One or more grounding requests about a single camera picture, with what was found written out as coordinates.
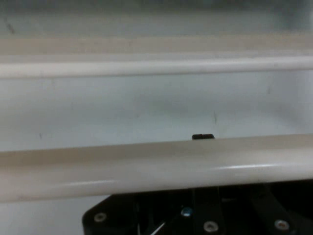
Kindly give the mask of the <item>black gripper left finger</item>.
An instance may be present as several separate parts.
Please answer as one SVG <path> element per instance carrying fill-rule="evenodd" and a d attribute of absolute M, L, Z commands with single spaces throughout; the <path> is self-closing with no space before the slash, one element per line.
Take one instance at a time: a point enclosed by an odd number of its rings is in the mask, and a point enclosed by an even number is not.
<path fill-rule="evenodd" d="M 113 194 L 82 216 L 86 235 L 191 235 L 195 190 Z"/>

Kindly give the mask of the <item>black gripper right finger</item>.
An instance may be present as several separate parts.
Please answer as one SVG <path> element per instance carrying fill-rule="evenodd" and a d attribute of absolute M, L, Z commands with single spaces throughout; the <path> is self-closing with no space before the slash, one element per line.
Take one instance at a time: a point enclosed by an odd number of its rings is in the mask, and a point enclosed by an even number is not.
<path fill-rule="evenodd" d="M 212 187 L 202 190 L 208 235 L 310 235 L 311 135 L 209 140 Z"/>

